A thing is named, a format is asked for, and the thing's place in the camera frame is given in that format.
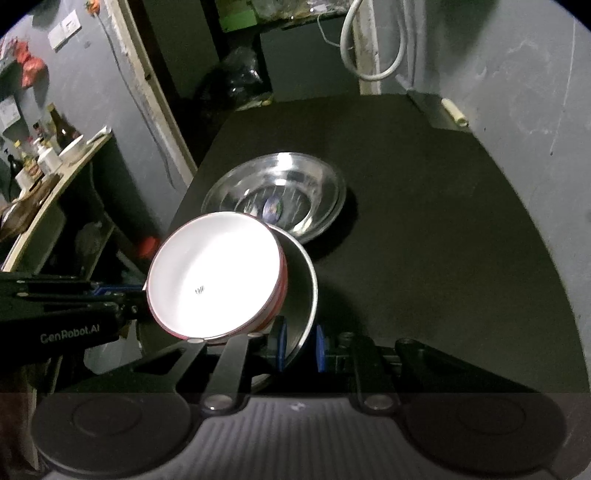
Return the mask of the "black plastic bag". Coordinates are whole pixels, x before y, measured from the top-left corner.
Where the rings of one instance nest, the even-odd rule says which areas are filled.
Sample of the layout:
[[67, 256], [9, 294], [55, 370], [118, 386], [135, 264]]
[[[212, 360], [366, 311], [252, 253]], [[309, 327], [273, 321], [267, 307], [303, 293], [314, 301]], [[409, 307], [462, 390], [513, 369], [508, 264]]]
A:
[[270, 86], [259, 73], [259, 61], [252, 48], [235, 48], [224, 59], [223, 66], [228, 76], [228, 97], [235, 109], [270, 98]]

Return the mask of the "kitchen cleaver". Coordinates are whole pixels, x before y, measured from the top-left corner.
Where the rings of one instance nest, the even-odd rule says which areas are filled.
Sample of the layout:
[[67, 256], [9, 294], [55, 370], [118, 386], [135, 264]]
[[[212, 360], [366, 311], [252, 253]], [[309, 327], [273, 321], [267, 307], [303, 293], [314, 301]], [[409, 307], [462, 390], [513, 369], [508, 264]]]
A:
[[426, 116], [430, 125], [436, 129], [464, 131], [469, 129], [469, 121], [457, 105], [438, 94], [423, 93], [416, 90], [402, 75], [397, 74], [396, 80], [405, 90], [406, 95]]

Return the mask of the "green box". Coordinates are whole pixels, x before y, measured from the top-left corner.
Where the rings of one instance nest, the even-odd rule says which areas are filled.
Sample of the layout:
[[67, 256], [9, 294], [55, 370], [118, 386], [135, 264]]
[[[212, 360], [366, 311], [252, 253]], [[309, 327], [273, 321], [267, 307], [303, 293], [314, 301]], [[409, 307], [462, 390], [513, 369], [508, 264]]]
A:
[[249, 7], [245, 10], [226, 13], [219, 21], [223, 32], [238, 31], [257, 24], [256, 13]]

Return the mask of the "white wall switch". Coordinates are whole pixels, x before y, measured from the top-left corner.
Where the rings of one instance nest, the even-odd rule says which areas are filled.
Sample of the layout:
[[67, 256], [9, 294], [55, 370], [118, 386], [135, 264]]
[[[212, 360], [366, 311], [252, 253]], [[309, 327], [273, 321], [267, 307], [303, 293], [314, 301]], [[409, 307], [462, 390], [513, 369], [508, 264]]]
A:
[[50, 47], [57, 51], [82, 28], [78, 14], [72, 10], [59, 24], [49, 31]]

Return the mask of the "red lidded jar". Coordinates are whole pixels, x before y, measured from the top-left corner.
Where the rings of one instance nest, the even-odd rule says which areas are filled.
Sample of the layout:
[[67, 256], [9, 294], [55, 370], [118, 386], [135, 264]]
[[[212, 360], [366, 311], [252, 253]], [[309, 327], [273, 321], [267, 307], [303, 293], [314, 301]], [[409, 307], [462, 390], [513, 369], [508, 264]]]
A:
[[140, 259], [151, 260], [160, 247], [160, 240], [154, 236], [147, 236], [141, 240], [137, 247], [137, 256]]

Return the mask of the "white jar on shelf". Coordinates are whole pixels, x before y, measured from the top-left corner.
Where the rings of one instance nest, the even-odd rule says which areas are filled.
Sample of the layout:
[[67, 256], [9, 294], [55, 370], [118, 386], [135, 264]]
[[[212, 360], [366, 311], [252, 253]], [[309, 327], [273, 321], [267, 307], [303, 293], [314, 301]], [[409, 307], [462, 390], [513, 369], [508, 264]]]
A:
[[39, 149], [37, 164], [40, 167], [42, 173], [48, 176], [56, 173], [59, 170], [60, 166], [62, 165], [62, 161], [52, 147], [41, 146]]

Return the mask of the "white bowl on shelf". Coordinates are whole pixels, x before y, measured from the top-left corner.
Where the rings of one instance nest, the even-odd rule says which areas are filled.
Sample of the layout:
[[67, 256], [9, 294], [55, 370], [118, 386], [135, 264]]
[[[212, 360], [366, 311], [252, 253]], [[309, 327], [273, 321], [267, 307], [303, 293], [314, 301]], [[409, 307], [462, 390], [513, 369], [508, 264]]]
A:
[[79, 135], [61, 151], [59, 157], [64, 165], [72, 165], [85, 155], [87, 148], [85, 137]]

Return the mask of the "steel plate without sticker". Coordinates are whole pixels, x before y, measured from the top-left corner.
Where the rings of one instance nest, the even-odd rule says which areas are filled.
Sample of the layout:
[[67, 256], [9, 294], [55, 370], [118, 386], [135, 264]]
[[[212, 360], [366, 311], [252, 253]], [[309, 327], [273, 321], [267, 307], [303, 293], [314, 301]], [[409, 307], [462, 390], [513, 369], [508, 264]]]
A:
[[224, 174], [205, 195], [201, 212], [247, 214], [304, 244], [331, 226], [345, 201], [346, 181], [337, 168], [308, 154], [280, 152]]

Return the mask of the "wooden shelf counter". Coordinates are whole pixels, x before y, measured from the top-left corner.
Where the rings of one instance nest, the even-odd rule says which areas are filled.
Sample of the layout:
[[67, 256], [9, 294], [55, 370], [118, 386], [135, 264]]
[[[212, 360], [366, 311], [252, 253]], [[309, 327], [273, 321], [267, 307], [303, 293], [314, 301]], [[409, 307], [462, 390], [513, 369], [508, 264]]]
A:
[[21, 233], [10, 249], [3, 265], [3, 272], [15, 272], [18, 264], [21, 261], [28, 245], [36, 230], [43, 219], [47, 216], [47, 212], [57, 202], [57, 199], [63, 194], [66, 188], [71, 184], [78, 173], [92, 160], [94, 155], [112, 138], [112, 133], [109, 128], [100, 131], [96, 138], [91, 139], [86, 143], [85, 150], [82, 155], [79, 155], [72, 164], [62, 164], [57, 171], [59, 181], [51, 190], [49, 195], [39, 204], [35, 216], [32, 218], [28, 228]]

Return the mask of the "white bowl red rim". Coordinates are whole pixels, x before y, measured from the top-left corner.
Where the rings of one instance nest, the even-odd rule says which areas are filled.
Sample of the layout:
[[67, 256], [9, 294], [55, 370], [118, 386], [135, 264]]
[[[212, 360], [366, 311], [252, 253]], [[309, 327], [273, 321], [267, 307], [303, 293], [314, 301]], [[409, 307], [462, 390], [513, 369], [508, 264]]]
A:
[[287, 258], [270, 227], [217, 212], [179, 227], [159, 248], [145, 284], [158, 325], [213, 344], [261, 331], [287, 297]]

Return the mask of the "red plastic bag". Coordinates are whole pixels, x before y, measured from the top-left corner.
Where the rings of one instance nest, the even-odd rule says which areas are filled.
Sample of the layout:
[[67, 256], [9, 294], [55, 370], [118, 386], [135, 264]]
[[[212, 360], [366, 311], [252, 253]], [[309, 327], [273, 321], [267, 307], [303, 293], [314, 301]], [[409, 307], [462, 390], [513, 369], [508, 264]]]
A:
[[21, 66], [21, 87], [32, 87], [46, 70], [45, 62], [31, 54], [26, 41], [17, 40], [14, 45], [14, 57]]

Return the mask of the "dark glass bottle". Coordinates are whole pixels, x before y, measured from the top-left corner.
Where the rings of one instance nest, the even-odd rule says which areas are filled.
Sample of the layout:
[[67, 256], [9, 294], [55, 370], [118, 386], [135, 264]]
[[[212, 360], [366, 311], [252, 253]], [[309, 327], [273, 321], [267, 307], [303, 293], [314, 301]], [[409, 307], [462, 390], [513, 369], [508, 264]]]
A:
[[60, 115], [53, 103], [47, 106], [47, 110], [55, 127], [57, 144], [63, 150], [80, 136], [80, 132]]

